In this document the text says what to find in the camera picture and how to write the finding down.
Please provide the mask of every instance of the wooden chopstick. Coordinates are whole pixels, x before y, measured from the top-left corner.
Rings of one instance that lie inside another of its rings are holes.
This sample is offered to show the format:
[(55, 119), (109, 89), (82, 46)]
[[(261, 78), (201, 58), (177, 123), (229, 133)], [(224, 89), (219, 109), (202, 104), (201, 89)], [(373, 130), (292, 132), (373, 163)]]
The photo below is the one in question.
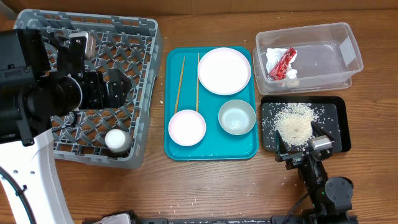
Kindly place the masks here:
[(177, 102), (175, 102), (174, 114), (177, 113), (178, 101), (180, 100), (180, 91), (181, 91), (182, 74), (184, 73), (184, 64), (185, 64), (185, 56), (184, 56), (184, 59), (182, 60), (180, 83), (178, 84)]
[[(198, 67), (199, 67), (200, 53), (198, 53)], [(199, 108), (199, 72), (197, 75), (197, 112)]]

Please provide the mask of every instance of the teal tray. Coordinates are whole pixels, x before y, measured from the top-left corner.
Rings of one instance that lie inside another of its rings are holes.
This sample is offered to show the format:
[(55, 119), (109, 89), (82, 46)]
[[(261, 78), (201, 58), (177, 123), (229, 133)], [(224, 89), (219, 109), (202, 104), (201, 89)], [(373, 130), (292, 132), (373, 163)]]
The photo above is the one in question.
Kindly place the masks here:
[[(167, 56), (164, 150), (171, 159), (176, 161), (250, 159), (256, 154), (259, 148), (257, 122), (250, 132), (241, 136), (228, 134), (218, 122), (218, 111), (229, 100), (244, 100), (256, 110), (253, 74), (248, 85), (242, 91), (229, 96), (220, 96), (211, 93), (199, 83), (198, 112), (206, 121), (205, 137), (198, 144), (189, 147), (180, 146), (170, 138), (168, 126), (170, 119), (174, 115), (182, 60), (185, 56), (178, 111), (186, 109), (195, 110), (198, 53), (200, 53), (200, 57), (202, 58), (208, 51), (215, 48), (194, 47), (174, 49)], [(241, 52), (251, 62), (250, 53), (245, 48), (231, 48)]]

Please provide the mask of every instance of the black tray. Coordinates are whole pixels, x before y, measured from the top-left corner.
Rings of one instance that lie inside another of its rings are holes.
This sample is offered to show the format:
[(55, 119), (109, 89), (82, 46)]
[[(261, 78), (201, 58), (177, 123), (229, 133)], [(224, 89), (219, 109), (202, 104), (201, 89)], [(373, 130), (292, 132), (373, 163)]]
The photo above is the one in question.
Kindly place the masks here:
[(351, 149), (346, 105), (342, 98), (338, 96), (265, 96), (261, 100), (260, 125), (262, 126), (262, 145), (266, 150), (276, 150), (275, 141), (272, 142), (275, 131), (270, 126), (263, 125), (264, 120), (270, 121), (266, 118), (272, 118), (280, 109), (275, 103), (311, 103), (311, 109), (323, 109), (324, 112), (320, 115), (318, 124), (334, 137), (333, 152), (347, 152)]

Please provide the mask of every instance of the small round plate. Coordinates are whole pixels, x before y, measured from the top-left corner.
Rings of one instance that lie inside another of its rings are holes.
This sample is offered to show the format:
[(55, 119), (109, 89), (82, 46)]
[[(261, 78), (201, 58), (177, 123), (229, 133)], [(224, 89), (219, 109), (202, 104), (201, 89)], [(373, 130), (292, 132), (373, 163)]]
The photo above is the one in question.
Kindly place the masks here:
[(220, 108), (218, 122), (230, 134), (246, 134), (256, 123), (256, 112), (243, 100), (230, 100)]
[(181, 110), (169, 122), (169, 135), (181, 146), (193, 146), (200, 142), (206, 133), (206, 121), (200, 113)]
[(237, 50), (220, 47), (205, 54), (198, 65), (200, 83), (218, 95), (232, 95), (249, 83), (250, 63)]

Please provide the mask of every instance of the gray plastic crate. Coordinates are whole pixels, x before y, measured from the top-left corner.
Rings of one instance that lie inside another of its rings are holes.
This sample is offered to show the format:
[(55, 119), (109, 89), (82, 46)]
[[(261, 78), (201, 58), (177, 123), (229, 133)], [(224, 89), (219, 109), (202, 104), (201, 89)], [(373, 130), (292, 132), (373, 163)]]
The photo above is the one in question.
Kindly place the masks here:
[[(39, 29), (68, 36), (89, 32), (96, 39), (96, 57), (87, 60), (87, 70), (100, 70), (109, 81), (107, 71), (118, 68), (132, 80), (126, 104), (119, 108), (79, 112), (75, 128), (54, 133), (56, 159), (85, 164), (136, 169), (144, 160), (149, 130), (149, 108), (155, 78), (159, 76), (163, 38), (153, 19), (102, 16), (69, 12), (26, 9), (17, 18), (14, 28)], [(52, 70), (57, 69), (57, 50), (46, 44)], [(52, 118), (53, 129), (73, 121), (73, 115)], [(128, 131), (131, 150), (113, 154), (104, 137), (111, 129)]]

